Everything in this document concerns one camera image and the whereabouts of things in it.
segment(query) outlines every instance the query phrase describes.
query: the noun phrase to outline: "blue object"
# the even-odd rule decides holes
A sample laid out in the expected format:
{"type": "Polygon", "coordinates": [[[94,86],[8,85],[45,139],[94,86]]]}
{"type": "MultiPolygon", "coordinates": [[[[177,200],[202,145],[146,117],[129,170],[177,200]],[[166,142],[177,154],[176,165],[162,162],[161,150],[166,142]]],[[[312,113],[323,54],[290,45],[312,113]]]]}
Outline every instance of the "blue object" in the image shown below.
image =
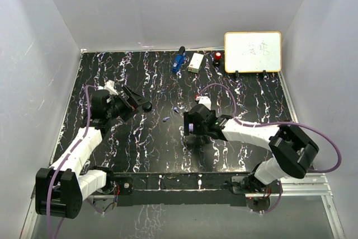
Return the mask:
{"type": "Polygon", "coordinates": [[[173,72],[177,73],[179,71],[180,66],[184,62],[185,57],[186,57],[185,47],[181,46],[173,63],[173,68],[172,68],[173,72]]]}

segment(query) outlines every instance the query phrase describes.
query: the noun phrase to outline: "wire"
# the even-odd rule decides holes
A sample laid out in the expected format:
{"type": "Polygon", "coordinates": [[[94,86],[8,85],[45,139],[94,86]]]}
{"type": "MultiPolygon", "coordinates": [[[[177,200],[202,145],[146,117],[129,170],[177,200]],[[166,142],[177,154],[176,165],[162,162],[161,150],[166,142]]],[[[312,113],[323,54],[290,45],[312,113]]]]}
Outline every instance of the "wire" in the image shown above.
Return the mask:
{"type": "Polygon", "coordinates": [[[236,117],[236,100],[233,96],[233,94],[231,93],[230,89],[225,86],[225,85],[222,85],[220,83],[212,83],[212,84],[209,84],[207,85],[206,87],[204,87],[199,93],[198,93],[198,96],[202,95],[208,88],[211,88],[213,86],[220,86],[221,88],[224,88],[225,90],[228,91],[231,99],[233,100],[233,106],[234,106],[234,112],[232,114],[233,116],[233,119],[240,125],[242,126],[245,126],[245,127],[266,127],[266,126],[274,126],[274,125],[295,125],[295,126],[299,126],[299,127],[302,127],[304,129],[308,129],[310,131],[313,131],[314,133],[320,135],[321,137],[323,137],[325,140],[327,140],[332,146],[333,148],[335,149],[336,153],[337,153],[337,163],[329,168],[329,169],[323,169],[323,170],[315,170],[315,169],[309,169],[308,171],[309,172],[314,172],[314,173],[329,173],[329,172],[333,172],[334,170],[336,170],[342,163],[342,154],[341,154],[341,151],[340,149],[338,148],[337,144],[330,138],[328,137],[327,135],[325,135],[324,133],[322,133],[321,131],[317,130],[317,129],[314,129],[308,125],[305,125],[305,124],[302,124],[302,123],[294,123],[292,121],[278,121],[278,122],[275,122],[275,123],[261,123],[261,124],[247,124],[247,123],[243,123],[241,122],[237,117],[236,117]]]}
{"type": "Polygon", "coordinates": [[[102,191],[101,189],[98,189],[97,191],[98,191],[99,193],[102,193],[102,194],[109,194],[109,193],[112,193],[115,188],[116,188],[116,186],[114,185],[114,186],[113,186],[113,189],[110,190],[110,191],[108,191],[108,192],[106,192],[106,193],[105,193],[104,191],[102,191]]]}
{"type": "Polygon", "coordinates": [[[114,202],[117,204],[118,195],[120,194],[120,189],[119,186],[116,186],[116,188],[117,188],[117,192],[116,191],[114,192],[114,202]]]}
{"type": "Polygon", "coordinates": [[[100,213],[100,214],[103,214],[103,213],[104,213],[104,211],[103,211],[102,209],[96,207],[90,200],[86,199],[86,202],[87,202],[88,204],[90,204],[90,206],[93,207],[93,208],[95,209],[95,211],[97,211],[98,213],[100,213]]]}
{"type": "Polygon", "coordinates": [[[103,212],[105,213],[107,211],[107,209],[109,209],[109,207],[113,204],[116,204],[114,201],[112,203],[110,203],[109,205],[107,205],[107,207],[105,208],[105,210],[103,210],[103,212]]]}
{"type": "Polygon", "coordinates": [[[266,197],[266,193],[267,193],[267,188],[265,189],[265,193],[263,194],[263,197],[261,199],[266,197]]]}
{"type": "Polygon", "coordinates": [[[68,157],[70,156],[70,154],[74,151],[74,149],[80,144],[80,142],[86,137],[87,133],[88,133],[88,129],[90,128],[90,118],[91,118],[91,104],[90,104],[90,95],[88,94],[88,88],[95,88],[97,89],[96,86],[92,86],[92,85],[86,85],[84,88],[85,94],[86,94],[86,101],[87,101],[87,124],[86,124],[86,129],[84,130],[84,134],[83,137],[81,139],[79,139],[75,145],[73,145],[73,147],[70,149],[69,153],[63,158],[63,160],[61,161],[60,165],[58,166],[58,168],[56,169],[56,171],[54,172],[51,181],[50,181],[50,185],[49,185],[49,190],[47,193],[47,200],[46,200],[46,218],[47,218],[47,230],[49,233],[49,237],[50,238],[56,238],[53,237],[53,233],[52,233],[52,228],[51,228],[51,196],[52,196],[52,188],[54,186],[56,177],[60,171],[60,169],[62,168],[62,166],[64,165],[64,163],[66,162],[66,160],[68,159],[68,157]]]}
{"type": "Polygon", "coordinates": [[[270,190],[268,191],[268,196],[266,198],[268,198],[270,196],[271,196],[271,186],[270,186],[270,190]]]}
{"type": "Polygon", "coordinates": [[[57,234],[58,234],[58,232],[60,231],[61,225],[62,225],[62,223],[63,223],[64,220],[65,220],[65,218],[62,218],[62,219],[60,220],[60,222],[58,223],[58,226],[57,226],[57,229],[56,229],[54,238],[57,238],[57,234]]]}
{"type": "Polygon", "coordinates": [[[274,206],[272,206],[269,210],[265,211],[264,213],[269,213],[269,212],[273,211],[278,206],[279,202],[281,201],[283,189],[282,189],[282,183],[280,180],[279,180],[279,186],[280,186],[280,192],[279,192],[279,197],[278,197],[277,201],[275,202],[274,206]]]}

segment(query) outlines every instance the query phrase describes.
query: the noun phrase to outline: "table surface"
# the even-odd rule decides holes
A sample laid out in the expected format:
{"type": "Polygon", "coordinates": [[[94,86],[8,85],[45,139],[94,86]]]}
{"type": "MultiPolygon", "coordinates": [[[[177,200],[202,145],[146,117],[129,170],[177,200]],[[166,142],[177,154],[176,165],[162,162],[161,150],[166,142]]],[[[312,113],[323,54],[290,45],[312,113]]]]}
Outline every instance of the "table surface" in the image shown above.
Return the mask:
{"type": "MultiPolygon", "coordinates": [[[[271,152],[241,142],[208,137],[183,136],[183,112],[195,105],[195,95],[210,83],[230,88],[238,115],[245,121],[290,120],[277,73],[226,74],[223,63],[213,67],[216,51],[188,51],[181,70],[171,72],[175,51],[85,53],[70,97],[54,160],[68,148],[82,122],[86,102],[85,85],[104,85],[111,79],[115,88],[126,84],[150,99],[153,110],[140,110],[127,122],[115,120],[111,133],[96,148],[84,171],[94,165],[112,167],[114,172],[246,172],[271,157],[271,152]],[[198,74],[187,71],[194,52],[204,55],[198,74]],[[180,113],[173,111],[177,107],[180,113]]],[[[207,91],[217,114],[232,113],[232,100],[219,87],[207,91]]]]}

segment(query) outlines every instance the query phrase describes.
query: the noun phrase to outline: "red object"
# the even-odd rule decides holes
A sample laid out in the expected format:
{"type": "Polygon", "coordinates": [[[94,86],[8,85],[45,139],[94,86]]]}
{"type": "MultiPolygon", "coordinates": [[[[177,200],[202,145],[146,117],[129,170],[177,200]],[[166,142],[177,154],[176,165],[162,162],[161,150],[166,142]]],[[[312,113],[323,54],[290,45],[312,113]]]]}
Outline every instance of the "red object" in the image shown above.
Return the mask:
{"type": "Polygon", "coordinates": [[[222,54],[221,54],[221,53],[215,53],[215,60],[216,60],[216,61],[220,61],[221,58],[222,58],[222,54]]]}
{"type": "Polygon", "coordinates": [[[220,59],[222,58],[222,54],[220,52],[215,53],[213,66],[218,67],[220,66],[220,59]]]}

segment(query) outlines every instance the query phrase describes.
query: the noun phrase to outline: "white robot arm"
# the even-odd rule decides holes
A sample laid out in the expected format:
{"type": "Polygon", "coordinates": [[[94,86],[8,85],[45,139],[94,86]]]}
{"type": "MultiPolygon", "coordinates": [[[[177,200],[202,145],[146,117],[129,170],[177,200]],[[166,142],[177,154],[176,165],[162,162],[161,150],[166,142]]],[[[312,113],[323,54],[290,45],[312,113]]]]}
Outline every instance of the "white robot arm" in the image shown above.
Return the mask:
{"type": "Polygon", "coordinates": [[[111,129],[111,121],[121,117],[130,119],[142,106],[150,111],[152,104],[143,96],[122,86],[128,98],[118,95],[114,82],[106,82],[91,96],[91,119],[87,115],[74,141],[61,157],[49,168],[41,168],[36,174],[35,208],[38,214],[46,214],[47,195],[51,191],[50,214],[57,217],[75,218],[82,202],[98,189],[111,188],[112,172],[108,167],[93,167],[85,175],[82,168],[92,152],[111,129]],[[50,182],[55,176],[54,185],[50,182]]]}
{"type": "Polygon", "coordinates": [[[185,135],[209,135],[214,139],[245,142],[272,151],[273,158],[259,163],[240,182],[241,188],[261,191],[281,177],[301,179],[319,151],[318,146],[298,126],[243,126],[228,115],[217,118],[208,97],[199,96],[196,101],[198,104],[184,113],[185,135]]]}

